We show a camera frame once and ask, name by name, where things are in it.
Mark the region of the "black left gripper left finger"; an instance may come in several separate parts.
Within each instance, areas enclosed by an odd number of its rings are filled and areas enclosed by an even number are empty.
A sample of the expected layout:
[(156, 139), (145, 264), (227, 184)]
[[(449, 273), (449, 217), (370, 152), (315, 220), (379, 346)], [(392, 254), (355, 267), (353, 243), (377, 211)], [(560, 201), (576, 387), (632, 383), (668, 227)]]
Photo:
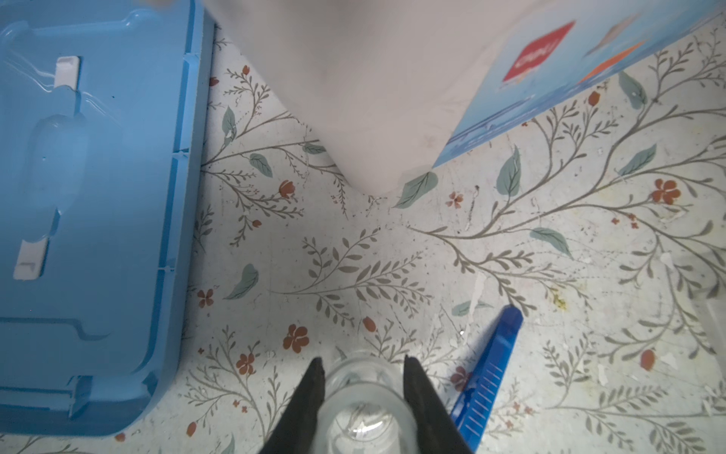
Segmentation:
[(308, 454), (312, 450), (318, 413), (325, 400), (323, 359), (310, 361), (287, 408), (260, 454)]

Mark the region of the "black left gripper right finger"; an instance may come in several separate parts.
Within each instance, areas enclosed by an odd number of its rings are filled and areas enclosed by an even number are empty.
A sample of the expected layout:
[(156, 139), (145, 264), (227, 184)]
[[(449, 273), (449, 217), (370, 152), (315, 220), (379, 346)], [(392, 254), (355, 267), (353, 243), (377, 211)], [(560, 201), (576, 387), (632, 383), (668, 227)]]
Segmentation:
[(444, 403), (414, 357), (406, 357), (403, 373), (404, 399), (416, 422), (416, 440), (423, 454), (472, 454)]

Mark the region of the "blue plastic tweezers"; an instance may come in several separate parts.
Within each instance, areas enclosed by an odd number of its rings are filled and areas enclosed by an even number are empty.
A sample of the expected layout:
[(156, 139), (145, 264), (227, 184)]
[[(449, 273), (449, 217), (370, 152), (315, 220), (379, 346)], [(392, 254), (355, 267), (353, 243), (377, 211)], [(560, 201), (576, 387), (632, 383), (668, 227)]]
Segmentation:
[(515, 306), (502, 311), (451, 412), (459, 434), (472, 452), (476, 452), (486, 431), (523, 319), (521, 310)]

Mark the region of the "white plastic storage bin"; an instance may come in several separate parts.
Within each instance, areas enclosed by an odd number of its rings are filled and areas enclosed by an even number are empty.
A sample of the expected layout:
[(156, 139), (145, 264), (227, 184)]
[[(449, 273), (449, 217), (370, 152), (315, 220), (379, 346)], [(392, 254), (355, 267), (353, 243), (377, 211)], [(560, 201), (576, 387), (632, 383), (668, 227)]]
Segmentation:
[(208, 1), (355, 189), (381, 195), (680, 40), (721, 1)]

